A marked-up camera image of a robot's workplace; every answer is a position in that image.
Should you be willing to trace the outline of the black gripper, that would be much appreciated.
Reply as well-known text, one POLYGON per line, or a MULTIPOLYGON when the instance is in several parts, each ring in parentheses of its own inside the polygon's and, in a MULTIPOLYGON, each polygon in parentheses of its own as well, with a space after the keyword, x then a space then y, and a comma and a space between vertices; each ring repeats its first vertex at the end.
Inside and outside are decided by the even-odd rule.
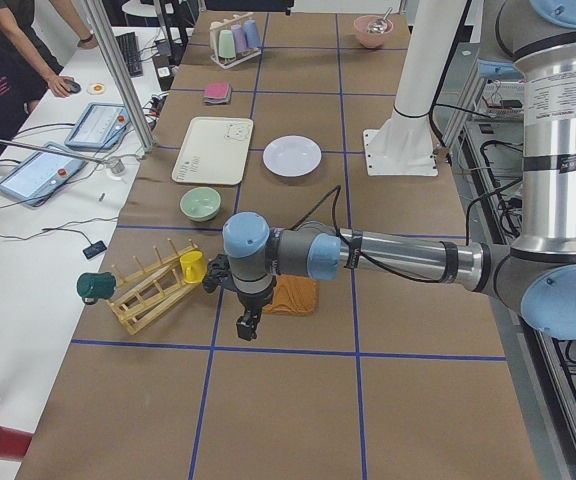
POLYGON ((255 340, 257 338, 257 325, 261 319, 263 307, 273 300, 276 280, 272 279, 269 285, 262 291, 246 293, 237 290, 237 297, 244 308, 243 314, 236 322, 237 335, 243 340, 255 340))

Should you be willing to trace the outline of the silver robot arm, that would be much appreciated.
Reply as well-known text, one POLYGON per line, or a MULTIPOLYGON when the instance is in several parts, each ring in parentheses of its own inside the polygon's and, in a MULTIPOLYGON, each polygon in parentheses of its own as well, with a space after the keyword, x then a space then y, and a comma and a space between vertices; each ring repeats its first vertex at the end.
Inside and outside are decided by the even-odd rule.
POLYGON ((422 241, 298 223, 271 228, 253 212, 224 225, 237 333, 256 335, 280 275, 329 280, 375 269, 421 283, 459 283, 500 300, 533 329, 576 340, 576 1, 488 1, 480 70, 524 79, 522 223, 510 245, 422 241))

